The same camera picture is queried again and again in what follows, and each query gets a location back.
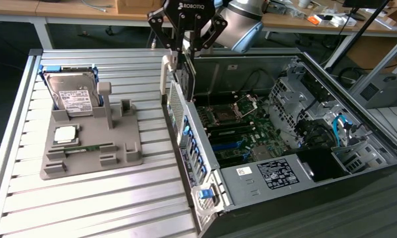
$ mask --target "motherboard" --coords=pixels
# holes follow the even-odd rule
[[[247,94],[232,104],[197,107],[221,168],[276,158],[289,150],[264,105]]]

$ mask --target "monitor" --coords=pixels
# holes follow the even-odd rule
[[[352,10],[348,15],[357,21],[364,21],[367,18],[357,13],[360,8],[379,8],[384,3],[384,0],[345,0],[343,7],[351,7]]]
[[[343,6],[351,8],[379,8],[384,0],[345,0]]]

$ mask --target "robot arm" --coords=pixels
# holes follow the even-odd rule
[[[164,16],[169,19],[175,29],[173,38],[163,31]],[[148,14],[148,22],[164,47],[177,53],[183,52],[184,34],[191,32],[189,54],[192,60],[196,51],[212,46],[228,25],[223,17],[215,14],[212,0],[188,0],[187,2],[167,0],[163,8]]]
[[[148,22],[164,47],[176,52],[183,50],[184,33],[192,31],[189,54],[208,49],[213,42],[239,53],[249,50],[263,29],[264,0],[233,0],[228,8],[221,0],[167,0],[157,11],[148,14]],[[171,38],[163,31],[164,16],[176,32]]]

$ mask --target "aluminum table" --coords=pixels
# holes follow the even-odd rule
[[[0,148],[0,237],[195,238],[196,228],[160,104],[167,50],[47,50],[28,63]],[[41,180],[52,99],[39,65],[99,67],[111,102],[137,106],[144,164]]]

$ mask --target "warning label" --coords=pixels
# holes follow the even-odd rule
[[[60,91],[60,98],[69,113],[92,111],[88,90]]]
[[[285,159],[259,164],[257,168],[271,189],[300,182]]]

